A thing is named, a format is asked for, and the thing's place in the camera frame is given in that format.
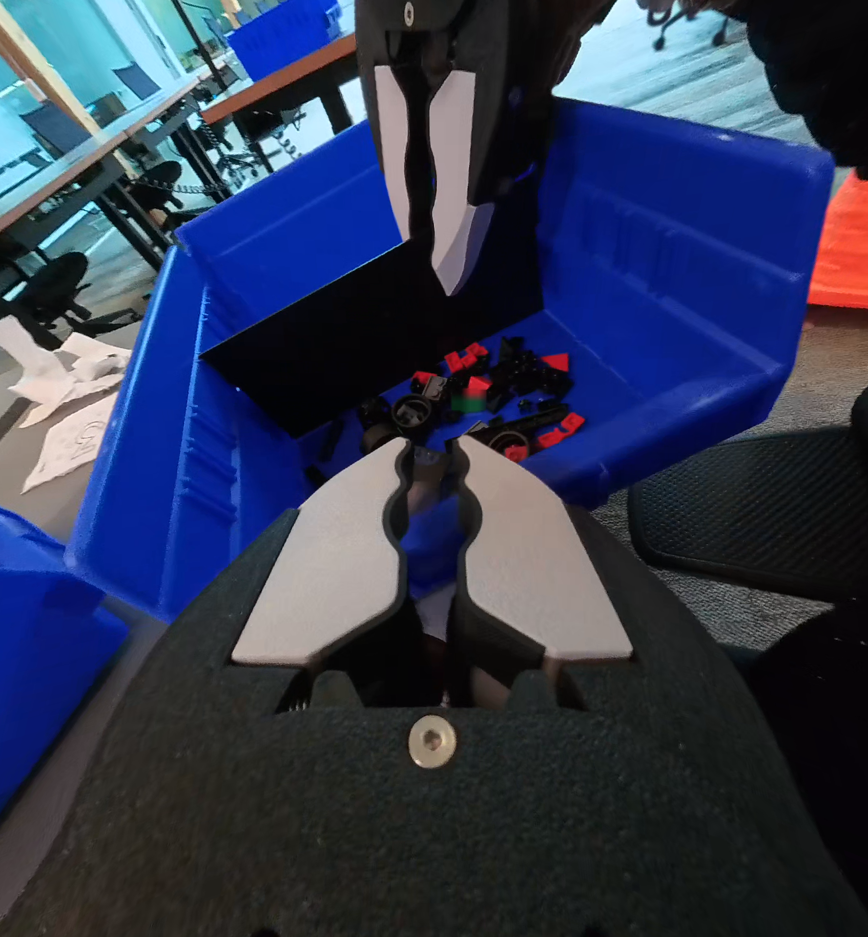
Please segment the crumpled white paper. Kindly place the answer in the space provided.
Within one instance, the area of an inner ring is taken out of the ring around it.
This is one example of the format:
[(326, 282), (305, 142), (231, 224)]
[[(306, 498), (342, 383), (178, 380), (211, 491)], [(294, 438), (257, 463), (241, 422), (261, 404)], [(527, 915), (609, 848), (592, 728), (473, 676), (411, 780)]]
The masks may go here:
[(78, 332), (57, 350), (45, 349), (13, 316), (0, 319), (0, 347), (22, 368), (9, 391), (33, 404), (21, 428), (50, 418), (73, 401), (116, 388), (132, 356), (130, 349)]

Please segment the person's dark clothing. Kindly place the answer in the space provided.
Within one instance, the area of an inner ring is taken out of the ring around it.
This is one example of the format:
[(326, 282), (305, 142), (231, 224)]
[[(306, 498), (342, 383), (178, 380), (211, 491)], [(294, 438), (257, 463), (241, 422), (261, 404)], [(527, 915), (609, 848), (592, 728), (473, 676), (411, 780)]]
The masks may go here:
[(868, 1), (753, 1), (744, 17), (779, 108), (868, 181)]

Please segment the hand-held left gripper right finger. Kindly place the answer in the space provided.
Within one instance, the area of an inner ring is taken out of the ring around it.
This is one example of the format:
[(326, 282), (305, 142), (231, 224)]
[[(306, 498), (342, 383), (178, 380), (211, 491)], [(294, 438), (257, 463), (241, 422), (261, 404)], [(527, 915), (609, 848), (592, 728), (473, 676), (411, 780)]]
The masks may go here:
[(458, 555), (451, 637), (486, 673), (628, 661), (634, 649), (562, 499), (472, 436), (454, 443)]

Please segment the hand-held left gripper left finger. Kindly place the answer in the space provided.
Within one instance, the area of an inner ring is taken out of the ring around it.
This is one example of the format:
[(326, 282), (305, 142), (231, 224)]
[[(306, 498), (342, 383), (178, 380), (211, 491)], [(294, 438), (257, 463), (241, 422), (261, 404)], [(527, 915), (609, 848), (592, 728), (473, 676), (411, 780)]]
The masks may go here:
[(413, 445), (392, 439), (299, 507), (232, 663), (315, 670), (396, 614), (412, 459)]

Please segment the black mesh office chair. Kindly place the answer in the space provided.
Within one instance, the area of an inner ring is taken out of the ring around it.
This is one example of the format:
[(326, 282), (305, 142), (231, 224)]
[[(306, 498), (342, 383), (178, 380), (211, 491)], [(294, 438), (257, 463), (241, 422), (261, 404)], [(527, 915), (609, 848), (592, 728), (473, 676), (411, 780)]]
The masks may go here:
[(849, 423), (728, 441), (631, 487), (639, 556), (823, 603), (868, 599), (868, 386)]

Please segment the pile of black red lego pieces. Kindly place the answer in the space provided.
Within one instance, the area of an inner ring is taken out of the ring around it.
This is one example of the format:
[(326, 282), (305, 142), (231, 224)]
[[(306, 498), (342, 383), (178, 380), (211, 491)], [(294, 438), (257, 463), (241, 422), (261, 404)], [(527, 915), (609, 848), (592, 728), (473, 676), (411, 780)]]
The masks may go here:
[(460, 436), (521, 464), (588, 425), (569, 402), (574, 389), (567, 352), (540, 355), (515, 335), (496, 347), (473, 343), (332, 419), (317, 434), (307, 469), (333, 472), (394, 439), (439, 455)]

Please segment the printed white paper sheet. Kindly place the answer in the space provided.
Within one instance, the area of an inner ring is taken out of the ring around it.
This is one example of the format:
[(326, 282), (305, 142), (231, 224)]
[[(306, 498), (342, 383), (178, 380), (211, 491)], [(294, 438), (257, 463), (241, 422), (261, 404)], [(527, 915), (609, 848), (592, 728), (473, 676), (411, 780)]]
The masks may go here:
[(43, 486), (95, 461), (118, 398), (105, 395), (65, 416), (46, 433), (41, 455), (21, 492)]

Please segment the black bin divider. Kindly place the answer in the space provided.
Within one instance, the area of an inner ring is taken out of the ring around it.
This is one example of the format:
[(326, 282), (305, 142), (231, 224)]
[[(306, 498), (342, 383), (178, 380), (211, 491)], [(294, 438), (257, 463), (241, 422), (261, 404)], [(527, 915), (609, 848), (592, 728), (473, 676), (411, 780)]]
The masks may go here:
[(493, 230), (447, 296), (421, 249), (392, 247), (201, 354), (293, 438), (541, 311), (536, 232)]

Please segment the person's dark trouser leg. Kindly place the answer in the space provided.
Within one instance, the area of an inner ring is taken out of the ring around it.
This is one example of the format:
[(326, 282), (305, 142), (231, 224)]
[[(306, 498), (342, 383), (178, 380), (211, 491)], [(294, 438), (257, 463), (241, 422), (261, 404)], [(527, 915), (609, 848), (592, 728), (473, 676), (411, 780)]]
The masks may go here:
[(768, 650), (723, 645), (785, 756), (815, 825), (868, 910), (868, 595)]

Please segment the wooden office desk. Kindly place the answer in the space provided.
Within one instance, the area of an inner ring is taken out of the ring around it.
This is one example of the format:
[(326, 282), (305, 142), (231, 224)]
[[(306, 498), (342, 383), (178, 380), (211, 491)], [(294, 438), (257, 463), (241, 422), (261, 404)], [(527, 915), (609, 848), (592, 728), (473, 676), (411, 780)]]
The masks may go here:
[[(105, 128), (98, 128), (85, 142), (7, 193), (0, 200), (0, 238), (12, 241), (24, 253), (37, 253), (43, 241), (86, 205), (96, 204), (142, 259), (159, 271), (170, 247), (170, 237), (122, 188), (120, 179), (124, 175), (124, 167), (115, 154), (123, 143), (134, 140), (149, 123), (159, 120), (174, 105), (190, 98), (200, 83), (201, 79), (193, 76), (160, 89), (123, 117)], [(94, 181), (70, 192), (65, 202), (42, 222), (33, 224), (27, 221), (27, 217), (41, 204), (76, 183), (89, 170), (99, 173)], [(0, 295), (0, 319), (8, 315), (27, 316), (20, 304)]]
[(239, 90), (217, 96), (201, 111), (209, 126), (231, 122), (253, 155), (272, 172), (262, 140), (284, 123), (283, 111), (320, 100), (334, 135), (353, 120), (341, 88), (358, 78), (356, 36), (351, 33)]

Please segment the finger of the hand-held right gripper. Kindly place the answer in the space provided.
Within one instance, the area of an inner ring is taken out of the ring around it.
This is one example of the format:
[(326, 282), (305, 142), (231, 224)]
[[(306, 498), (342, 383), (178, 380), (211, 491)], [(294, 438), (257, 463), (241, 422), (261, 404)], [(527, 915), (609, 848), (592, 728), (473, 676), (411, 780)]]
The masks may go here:
[(419, 66), (378, 64), (375, 122), (381, 170), (402, 240), (426, 236), (426, 80)]
[(448, 296), (472, 275), (495, 205), (469, 196), (475, 114), (472, 72), (453, 70), (430, 101), (428, 141), (435, 174), (431, 265)]

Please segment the blue plastic bin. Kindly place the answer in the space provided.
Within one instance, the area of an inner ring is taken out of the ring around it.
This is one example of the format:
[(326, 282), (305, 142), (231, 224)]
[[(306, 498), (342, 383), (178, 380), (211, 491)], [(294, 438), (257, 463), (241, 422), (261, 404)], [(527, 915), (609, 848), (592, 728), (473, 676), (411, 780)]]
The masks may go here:
[(0, 506), (0, 815), (127, 639), (64, 551)]
[(285, 1), (242, 24), (226, 41), (256, 82), (340, 38), (341, 15), (338, 2)]
[[(796, 358), (826, 211), (821, 151), (558, 100), (545, 170), (489, 229), (536, 232), (544, 307), (487, 338), (567, 352), (588, 425), (523, 466), (566, 502), (762, 422)], [(335, 471), (201, 354), (402, 244), (368, 122), (180, 228), (66, 562), (173, 621)]]

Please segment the orange plastic object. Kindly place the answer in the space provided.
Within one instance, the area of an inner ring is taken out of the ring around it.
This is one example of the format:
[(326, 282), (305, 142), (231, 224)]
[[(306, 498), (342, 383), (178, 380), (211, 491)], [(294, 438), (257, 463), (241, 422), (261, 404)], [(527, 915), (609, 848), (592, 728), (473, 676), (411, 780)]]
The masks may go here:
[(855, 172), (827, 207), (808, 303), (868, 309), (868, 181)]

